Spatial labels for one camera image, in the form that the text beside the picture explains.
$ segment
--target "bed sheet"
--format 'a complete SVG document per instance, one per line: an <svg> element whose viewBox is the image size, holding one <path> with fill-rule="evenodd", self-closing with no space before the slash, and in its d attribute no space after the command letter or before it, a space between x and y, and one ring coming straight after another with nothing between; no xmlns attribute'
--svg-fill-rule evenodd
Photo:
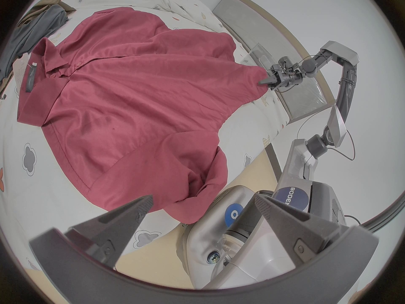
<svg viewBox="0 0 405 304"><path fill-rule="evenodd" d="M50 36L55 45L94 12L129 6L130 0L63 1L77 11L70 15L66 25ZM171 29L227 32L199 0L131 1L132 8L157 15ZM239 42L235 43L235 61L240 62L247 53ZM65 232L70 226L101 215L105 210L91 204L68 181L41 128L16 121L19 91L14 78L4 93L6 99L0 100L0 226L21 264L40 270L28 245L31 238L51 227ZM261 99L243 105L224 123L219 136L220 147L228 161L228 182L259 155L288 120L276 94L269 91ZM149 213L123 254L167 234L178 224L179 221L164 210Z"/></svg>

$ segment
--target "white size tag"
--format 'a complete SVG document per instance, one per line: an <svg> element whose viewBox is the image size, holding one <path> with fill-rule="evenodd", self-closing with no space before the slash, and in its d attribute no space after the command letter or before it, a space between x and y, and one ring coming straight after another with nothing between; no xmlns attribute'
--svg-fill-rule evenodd
<svg viewBox="0 0 405 304"><path fill-rule="evenodd" d="M17 84L17 91L20 91L21 84L23 83L24 73L28 64L28 53L23 54L21 58L18 58L13 63L13 71L15 83Z"/></svg>

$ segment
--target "beige floor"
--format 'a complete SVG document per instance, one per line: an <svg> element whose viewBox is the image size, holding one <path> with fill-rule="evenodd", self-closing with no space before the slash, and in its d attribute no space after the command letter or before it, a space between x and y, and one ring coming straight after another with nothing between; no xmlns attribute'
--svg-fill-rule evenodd
<svg viewBox="0 0 405 304"><path fill-rule="evenodd" d="M253 191L275 189L276 178L265 151L226 188L235 185L244 185ZM192 288L190 279L176 255L176 244L183 231L184 227L179 225L160 239L122 256L117 262L117 270L128 276L154 284ZM67 303L43 272L27 270L27 273L51 300L57 304Z"/></svg>

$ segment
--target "red shirt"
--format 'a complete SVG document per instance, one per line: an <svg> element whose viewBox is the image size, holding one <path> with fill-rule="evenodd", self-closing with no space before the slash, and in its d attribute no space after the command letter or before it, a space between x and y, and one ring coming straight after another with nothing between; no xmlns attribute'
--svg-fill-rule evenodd
<svg viewBox="0 0 405 304"><path fill-rule="evenodd" d="M55 47L32 51L32 92L18 122L41 126L59 165L93 204L112 210L152 194L152 210L194 223L227 181L218 130L260 98L266 71L234 62L227 33L170 30L150 13L94 13Z"/></svg>

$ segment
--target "dark blue circular logo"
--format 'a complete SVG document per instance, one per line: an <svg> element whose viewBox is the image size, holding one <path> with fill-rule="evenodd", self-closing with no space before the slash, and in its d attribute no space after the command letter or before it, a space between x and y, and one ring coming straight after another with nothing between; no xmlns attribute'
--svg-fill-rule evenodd
<svg viewBox="0 0 405 304"><path fill-rule="evenodd" d="M236 217L242 212L243 206L240 204L230 204L225 210L225 224L230 227L232 223L236 220Z"/></svg>
<svg viewBox="0 0 405 304"><path fill-rule="evenodd" d="M273 197L297 210L304 210L309 203L309 197L306 192L297 187L281 188L276 191Z"/></svg>

